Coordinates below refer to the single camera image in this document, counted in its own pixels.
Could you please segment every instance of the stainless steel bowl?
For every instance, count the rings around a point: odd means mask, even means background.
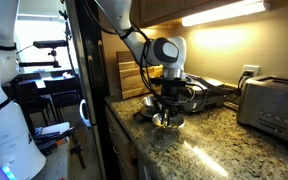
[[[153,116],[152,121],[153,124],[157,127],[166,128],[166,129],[180,129],[184,127],[184,118],[181,115],[177,115],[175,117],[171,117],[169,119],[169,124],[166,121],[162,122],[161,114],[157,113]]]
[[[142,104],[145,106],[147,111],[156,112],[153,101],[155,98],[153,96],[146,96],[141,100]]]

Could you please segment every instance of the granite countertop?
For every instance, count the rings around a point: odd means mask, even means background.
[[[236,112],[183,114],[183,128],[161,129],[133,120],[141,99],[106,102],[158,179],[288,179],[288,143],[237,124]]]

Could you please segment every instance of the electrical outlet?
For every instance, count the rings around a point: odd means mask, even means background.
[[[243,72],[244,71],[253,71],[253,76],[257,76],[260,72],[260,66],[255,65],[244,65]]]

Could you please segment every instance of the wooden cabinet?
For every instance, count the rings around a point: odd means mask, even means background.
[[[119,169],[123,180],[137,180],[138,162],[135,145],[125,133],[109,107],[105,107],[113,149],[119,160]]]
[[[141,21],[145,23],[184,8],[183,0],[141,0]]]
[[[200,5],[202,3],[205,3],[209,0],[185,0],[185,8],[190,8],[193,6]]]
[[[241,0],[140,0],[142,27],[165,22],[231,4]]]
[[[130,10],[130,19],[136,26],[141,27],[141,10],[140,10],[140,0],[132,0],[132,6]]]

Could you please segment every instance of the stainless steel toaster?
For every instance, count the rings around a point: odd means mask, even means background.
[[[246,80],[237,122],[288,141],[288,79],[265,75]]]

